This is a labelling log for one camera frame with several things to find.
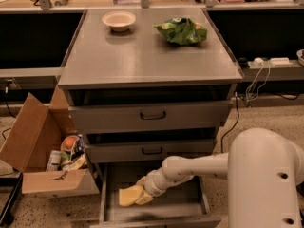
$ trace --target gray cabinet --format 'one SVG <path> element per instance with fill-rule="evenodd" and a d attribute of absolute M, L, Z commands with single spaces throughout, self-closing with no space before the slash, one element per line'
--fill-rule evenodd
<path fill-rule="evenodd" d="M 59 81 L 103 181 L 98 227 L 215 227 L 219 218 L 208 213 L 200 179 L 144 207 L 123 209 L 117 195 L 167 156 L 212 153 L 242 79 L 238 63 L 200 9 L 124 9 L 137 21 L 120 34 L 101 23 L 113 10 L 87 13 Z M 164 41 L 153 23 L 177 16 L 203 23 L 207 41 L 190 47 Z"/>

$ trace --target drawer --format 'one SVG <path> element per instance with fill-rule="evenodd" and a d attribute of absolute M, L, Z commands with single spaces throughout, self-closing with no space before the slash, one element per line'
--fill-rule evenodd
<path fill-rule="evenodd" d="M 182 85 L 69 90 L 73 105 L 133 105 L 178 102 L 224 101 L 234 85 Z"/>
<path fill-rule="evenodd" d="M 161 161 L 110 163 L 104 173 L 101 220 L 97 227 L 187 227 L 214 228 L 220 217 L 208 214 L 208 201 L 201 190 L 202 180 L 197 178 L 154 198 L 146 205 L 124 208 L 118 204 L 120 188 L 127 188 L 142 176 L 161 166 Z"/>
<path fill-rule="evenodd" d="M 81 133 L 219 127 L 230 101 L 173 104 L 73 106 L 70 115 Z"/>
<path fill-rule="evenodd" d="M 206 153 L 211 154 L 214 145 L 214 139 L 171 142 L 124 142 L 89 144 L 85 150 L 92 163 L 134 162 L 163 160 L 172 155 L 195 158 Z"/>

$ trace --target crumpled bag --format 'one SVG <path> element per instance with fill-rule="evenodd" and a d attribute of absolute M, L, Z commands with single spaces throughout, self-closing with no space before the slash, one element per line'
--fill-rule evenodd
<path fill-rule="evenodd" d="M 173 18 L 161 24 L 154 24 L 154 28 L 163 35 L 168 42 L 180 45 L 191 45 L 207 39 L 207 28 L 190 18 Z"/>

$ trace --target box flap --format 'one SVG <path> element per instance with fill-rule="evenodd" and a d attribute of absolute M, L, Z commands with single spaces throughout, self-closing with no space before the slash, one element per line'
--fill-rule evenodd
<path fill-rule="evenodd" d="M 76 134 L 77 130 L 69 116 L 68 108 L 69 105 L 64 91 L 56 86 L 49 104 L 50 113 L 59 125 L 62 133 L 65 135 Z"/>
<path fill-rule="evenodd" d="M 29 94 L 1 148 L 0 160 L 21 172 L 45 170 L 61 136 L 48 108 Z"/>
<path fill-rule="evenodd" d="M 63 180 L 55 180 L 64 171 L 26 173 L 22 193 L 47 198 L 98 194 L 95 181 L 88 169 L 70 171 Z"/>
<path fill-rule="evenodd" d="M 68 102 L 65 93 L 58 86 L 55 87 L 53 96 L 49 103 L 50 110 L 68 110 Z"/>

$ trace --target countertop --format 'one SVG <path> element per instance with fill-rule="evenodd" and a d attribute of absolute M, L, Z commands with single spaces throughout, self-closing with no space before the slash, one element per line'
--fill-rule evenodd
<path fill-rule="evenodd" d="M 62 89 L 121 86 L 231 84 L 240 82 L 238 64 L 199 8 L 122 9 L 133 12 L 130 30 L 115 33 L 102 17 L 114 9 L 90 9 L 59 82 Z M 189 17 L 208 29 L 207 40 L 193 46 L 168 43 L 154 23 Z"/>

